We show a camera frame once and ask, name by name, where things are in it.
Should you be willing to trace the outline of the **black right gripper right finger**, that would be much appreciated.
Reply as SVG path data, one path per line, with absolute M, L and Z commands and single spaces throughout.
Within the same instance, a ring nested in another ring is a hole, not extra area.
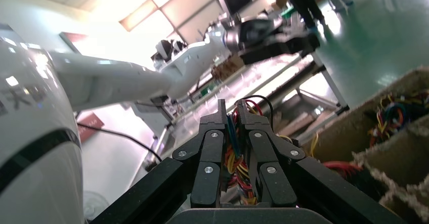
M 286 177 L 287 168 L 305 158 L 302 149 L 271 129 L 269 120 L 237 102 L 239 138 L 252 191 L 258 203 L 270 207 L 295 207 L 297 196 Z

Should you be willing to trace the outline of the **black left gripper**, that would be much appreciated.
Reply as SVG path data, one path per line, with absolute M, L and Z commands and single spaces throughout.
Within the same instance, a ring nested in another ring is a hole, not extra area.
M 320 46 L 315 33 L 304 31 L 282 33 L 284 43 L 272 43 L 249 48 L 274 34 L 282 25 L 283 18 L 253 18 L 234 24 L 231 27 L 231 50 L 243 50 L 241 51 L 241 59 L 245 65 L 250 65 L 283 54 L 292 55 L 302 50 L 315 50 Z

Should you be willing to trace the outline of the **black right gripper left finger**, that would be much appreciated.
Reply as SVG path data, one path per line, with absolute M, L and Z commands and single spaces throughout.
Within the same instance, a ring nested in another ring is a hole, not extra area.
M 191 208 L 220 205 L 228 133 L 225 100 L 219 99 L 217 105 L 217 112 L 200 118 L 198 133 L 172 153 L 173 159 L 183 163 Z

